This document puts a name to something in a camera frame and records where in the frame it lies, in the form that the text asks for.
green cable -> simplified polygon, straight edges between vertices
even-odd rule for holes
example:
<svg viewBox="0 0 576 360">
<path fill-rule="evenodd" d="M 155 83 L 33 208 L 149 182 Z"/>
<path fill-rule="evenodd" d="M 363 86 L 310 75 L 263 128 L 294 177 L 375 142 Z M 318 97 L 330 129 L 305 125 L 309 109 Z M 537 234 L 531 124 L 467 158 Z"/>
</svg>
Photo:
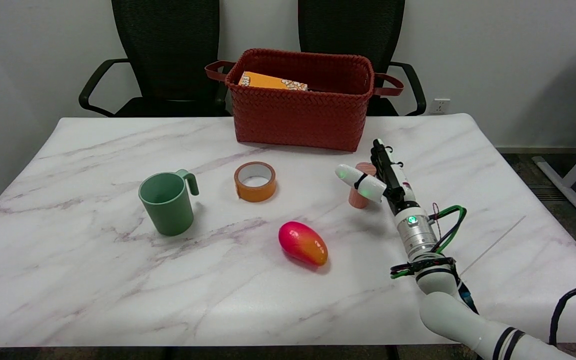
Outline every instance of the green cable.
<svg viewBox="0 0 576 360">
<path fill-rule="evenodd" d="M 408 275 L 409 273 L 410 273 L 410 270 L 407 269 L 407 270 L 398 272 L 398 273 L 395 274 L 395 275 L 391 275 L 390 278 L 391 278 L 391 279 L 401 278 L 402 276 L 406 276 L 406 275 Z"/>
<path fill-rule="evenodd" d="M 439 211 L 439 213 L 437 214 L 437 219 L 435 219 L 435 221 L 437 221 L 438 219 L 441 219 L 442 217 L 445 217 L 448 214 L 452 214 L 454 212 L 459 212 L 459 218 L 461 219 L 461 221 L 464 220 L 464 217 L 466 217 L 466 209 L 460 205 L 453 205 L 451 207 L 447 207 L 441 211 Z M 450 234 L 450 236 L 448 237 L 448 239 L 446 239 L 441 246 L 439 246 L 439 248 L 437 248 L 436 253 L 437 254 L 441 254 L 442 251 L 446 248 L 446 246 L 448 246 L 448 244 L 450 244 L 453 239 L 455 238 L 455 235 L 457 235 L 457 231 L 459 230 L 459 224 L 457 221 L 457 228 L 455 228 L 455 230 L 452 231 L 452 233 Z"/>
</svg>

cardboard box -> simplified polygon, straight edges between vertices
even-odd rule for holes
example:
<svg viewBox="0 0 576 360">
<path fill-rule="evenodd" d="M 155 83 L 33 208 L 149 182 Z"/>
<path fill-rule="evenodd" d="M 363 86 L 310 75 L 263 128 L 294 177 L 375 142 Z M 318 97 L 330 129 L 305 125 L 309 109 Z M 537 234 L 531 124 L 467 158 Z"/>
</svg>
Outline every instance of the cardboard box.
<svg viewBox="0 0 576 360">
<path fill-rule="evenodd" d="M 243 87 L 308 91 L 308 84 L 251 71 L 244 71 L 239 80 L 239 85 Z"/>
</svg>

green mug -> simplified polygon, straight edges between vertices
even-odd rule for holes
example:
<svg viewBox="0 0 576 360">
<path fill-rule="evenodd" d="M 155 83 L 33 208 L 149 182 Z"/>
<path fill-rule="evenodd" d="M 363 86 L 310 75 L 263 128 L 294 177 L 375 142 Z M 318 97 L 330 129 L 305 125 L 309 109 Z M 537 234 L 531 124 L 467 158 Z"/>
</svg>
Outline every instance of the green mug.
<svg viewBox="0 0 576 360">
<path fill-rule="evenodd" d="M 190 194 L 199 195 L 195 175 L 186 170 L 157 173 L 141 183 L 139 198 L 161 234 L 179 235 L 193 224 L 188 187 Z"/>
</svg>

basket handle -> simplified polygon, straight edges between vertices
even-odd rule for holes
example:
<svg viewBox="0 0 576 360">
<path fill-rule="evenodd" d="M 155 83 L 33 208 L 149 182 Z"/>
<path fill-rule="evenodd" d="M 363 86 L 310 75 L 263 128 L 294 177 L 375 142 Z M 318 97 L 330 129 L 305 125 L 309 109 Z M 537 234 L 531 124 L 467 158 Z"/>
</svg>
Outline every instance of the basket handle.
<svg viewBox="0 0 576 360">
<path fill-rule="evenodd" d="M 389 82 L 394 87 L 393 88 L 374 88 L 374 91 L 372 92 L 373 95 L 377 95 L 377 96 L 399 96 L 402 94 L 402 91 L 404 90 L 404 83 L 403 82 L 395 79 L 393 76 L 390 76 L 387 73 L 375 72 L 374 77 L 382 79 L 382 80 L 386 80 L 386 82 Z"/>
<path fill-rule="evenodd" d="M 218 82 L 225 82 L 226 81 L 226 73 L 221 73 L 217 71 L 217 69 L 221 68 L 222 66 L 234 66 L 235 63 L 232 61 L 226 60 L 217 60 L 214 63 L 207 64 L 206 67 L 203 69 L 206 70 L 206 76 L 208 79 L 217 80 Z"/>
</svg>

red woven basket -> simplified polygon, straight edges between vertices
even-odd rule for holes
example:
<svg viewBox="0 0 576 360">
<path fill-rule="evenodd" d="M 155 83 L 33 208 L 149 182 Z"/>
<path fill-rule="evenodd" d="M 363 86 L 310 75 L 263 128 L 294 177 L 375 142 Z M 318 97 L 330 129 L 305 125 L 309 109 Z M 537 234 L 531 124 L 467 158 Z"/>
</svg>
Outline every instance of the red woven basket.
<svg viewBox="0 0 576 360">
<path fill-rule="evenodd" d="M 217 71 L 222 66 L 233 68 L 226 75 Z M 237 63 L 217 61 L 205 71 L 231 91 L 239 142 L 356 151 L 371 96 L 398 96 L 403 89 L 359 55 L 251 48 Z M 238 85 L 244 71 L 305 83 L 309 91 Z M 373 88 L 375 77 L 395 88 Z"/>
</svg>

